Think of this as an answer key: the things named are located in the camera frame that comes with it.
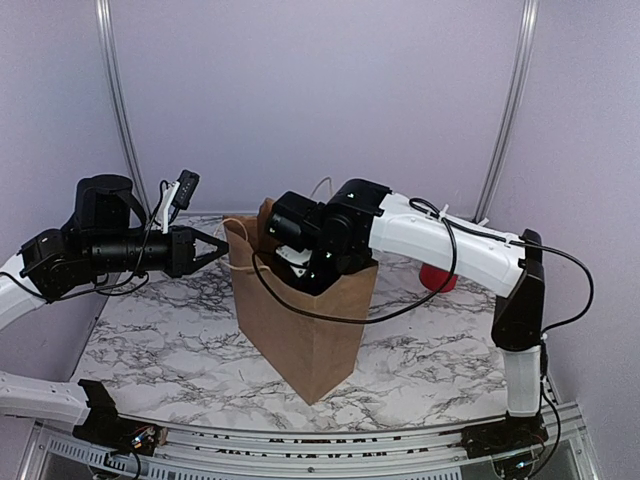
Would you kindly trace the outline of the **brown paper bag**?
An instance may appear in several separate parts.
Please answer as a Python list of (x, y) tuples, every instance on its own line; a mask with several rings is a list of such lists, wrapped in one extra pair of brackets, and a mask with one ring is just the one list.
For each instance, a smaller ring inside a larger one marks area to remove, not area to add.
[(253, 216), (229, 215), (222, 228), (240, 330), (308, 405), (351, 375), (378, 273), (371, 259), (313, 296), (290, 285), (293, 272), (275, 259), (266, 222), (274, 200)]

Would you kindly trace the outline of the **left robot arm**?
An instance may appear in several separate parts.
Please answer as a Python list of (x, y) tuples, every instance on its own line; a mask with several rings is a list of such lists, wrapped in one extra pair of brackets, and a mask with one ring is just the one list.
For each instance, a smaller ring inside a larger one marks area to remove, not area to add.
[[(33, 237), (2, 266), (1, 325), (86, 294), (127, 293), (125, 283), (108, 281), (110, 274), (146, 280), (158, 271), (181, 278), (226, 255), (226, 242), (174, 223), (198, 183), (198, 174), (182, 171), (162, 185), (158, 205), (147, 214), (130, 179), (115, 174), (81, 179), (66, 224)], [(150, 456), (166, 434), (156, 424), (122, 417), (104, 385), (93, 380), (47, 382), (3, 372), (1, 412), (68, 424), (75, 437), (121, 454)]]

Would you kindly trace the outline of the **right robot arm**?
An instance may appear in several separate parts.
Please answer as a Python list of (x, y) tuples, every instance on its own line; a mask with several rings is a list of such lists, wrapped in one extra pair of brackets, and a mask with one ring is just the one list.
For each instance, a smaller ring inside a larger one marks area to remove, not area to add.
[(491, 338), (505, 365), (503, 419), (467, 427), (471, 458), (541, 445), (544, 267), (537, 232), (501, 233), (450, 216), (387, 186), (347, 181), (325, 203), (289, 191), (276, 200), (264, 231), (291, 266), (296, 287), (318, 295), (365, 267), (374, 251), (428, 264), (474, 281), (496, 296)]

